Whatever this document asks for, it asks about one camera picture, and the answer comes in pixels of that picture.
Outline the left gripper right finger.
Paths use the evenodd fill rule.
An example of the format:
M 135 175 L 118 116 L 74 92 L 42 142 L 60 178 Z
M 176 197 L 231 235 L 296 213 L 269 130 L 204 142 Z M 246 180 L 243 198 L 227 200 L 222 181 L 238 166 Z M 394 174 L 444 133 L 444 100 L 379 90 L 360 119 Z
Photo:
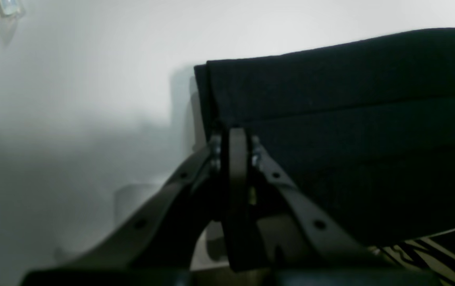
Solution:
M 370 253 L 296 184 L 255 136 L 227 140 L 227 253 L 264 286 L 439 286 Z

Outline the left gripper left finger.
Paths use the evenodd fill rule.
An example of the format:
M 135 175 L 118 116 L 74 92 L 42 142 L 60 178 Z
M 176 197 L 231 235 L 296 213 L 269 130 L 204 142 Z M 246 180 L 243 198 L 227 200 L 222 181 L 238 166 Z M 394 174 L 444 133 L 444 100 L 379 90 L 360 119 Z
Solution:
M 247 203 L 248 135 L 213 134 L 164 186 L 99 245 L 23 286 L 187 286 L 196 243 L 212 220 Z

